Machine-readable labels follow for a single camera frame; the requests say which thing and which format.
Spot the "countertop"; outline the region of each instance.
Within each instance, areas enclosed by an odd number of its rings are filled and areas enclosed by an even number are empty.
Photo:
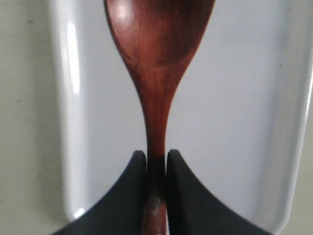
[[[0,0],[0,234],[50,234],[67,224],[48,0]],[[290,221],[313,234],[313,111]]]

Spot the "beige surface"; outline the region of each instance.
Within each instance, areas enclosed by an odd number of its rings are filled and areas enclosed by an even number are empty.
[[[0,234],[45,235],[62,213],[55,74],[45,0],[0,0]],[[313,112],[291,220],[313,234]]]

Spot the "wooden spoon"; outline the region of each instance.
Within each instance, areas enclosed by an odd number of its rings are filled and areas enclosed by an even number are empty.
[[[143,234],[166,234],[165,131],[176,88],[214,0],[104,0],[111,33],[137,89],[146,124],[148,198]]]

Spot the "spoon bowl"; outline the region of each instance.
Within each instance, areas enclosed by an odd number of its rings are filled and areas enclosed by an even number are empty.
[[[144,235],[166,234],[165,132],[179,82],[215,0],[104,0],[116,47],[137,89],[147,135]]]

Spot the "white plastic tray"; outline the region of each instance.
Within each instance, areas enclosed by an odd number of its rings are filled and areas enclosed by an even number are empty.
[[[139,99],[102,0],[50,0],[61,108],[65,208],[88,210],[134,150]],[[311,95],[313,1],[216,0],[170,111],[166,147],[226,205],[277,234],[285,226]]]

